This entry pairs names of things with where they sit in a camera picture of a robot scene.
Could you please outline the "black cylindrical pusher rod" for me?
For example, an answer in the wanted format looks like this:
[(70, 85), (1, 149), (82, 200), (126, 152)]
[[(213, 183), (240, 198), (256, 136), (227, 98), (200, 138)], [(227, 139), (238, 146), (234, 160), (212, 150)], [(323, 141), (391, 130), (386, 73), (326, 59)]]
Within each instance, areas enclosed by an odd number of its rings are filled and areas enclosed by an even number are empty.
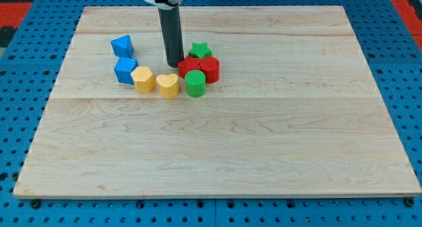
[(178, 63), (185, 58), (179, 7), (169, 10), (159, 9), (158, 12), (167, 64), (177, 68)]

